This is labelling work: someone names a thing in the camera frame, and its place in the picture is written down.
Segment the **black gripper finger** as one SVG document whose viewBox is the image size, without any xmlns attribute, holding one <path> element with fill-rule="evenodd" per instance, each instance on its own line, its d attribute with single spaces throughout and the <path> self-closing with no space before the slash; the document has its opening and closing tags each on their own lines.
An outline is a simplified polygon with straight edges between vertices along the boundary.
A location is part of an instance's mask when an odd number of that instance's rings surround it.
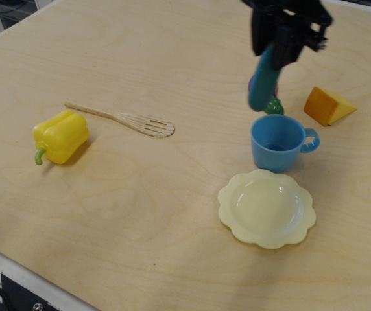
<svg viewBox="0 0 371 311">
<path fill-rule="evenodd" d="M 274 39 L 273 69 L 280 70 L 286 65 L 296 62 L 310 36 L 310 28 L 278 27 Z"/>
<path fill-rule="evenodd" d="M 275 39 L 278 28 L 278 11 L 254 9 L 252 13 L 252 49 L 261 56 L 267 45 Z"/>
</svg>

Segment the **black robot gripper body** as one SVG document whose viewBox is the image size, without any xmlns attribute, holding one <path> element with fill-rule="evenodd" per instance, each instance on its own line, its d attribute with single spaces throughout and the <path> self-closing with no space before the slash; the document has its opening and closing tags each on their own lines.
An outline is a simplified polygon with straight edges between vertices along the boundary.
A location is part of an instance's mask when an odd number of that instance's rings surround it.
<svg viewBox="0 0 371 311">
<path fill-rule="evenodd" d="M 278 27 L 311 29 L 307 46 L 314 51 L 325 48 L 325 32 L 332 24 L 333 18 L 320 1 L 245 1 L 252 9 L 277 10 Z"/>
</svg>

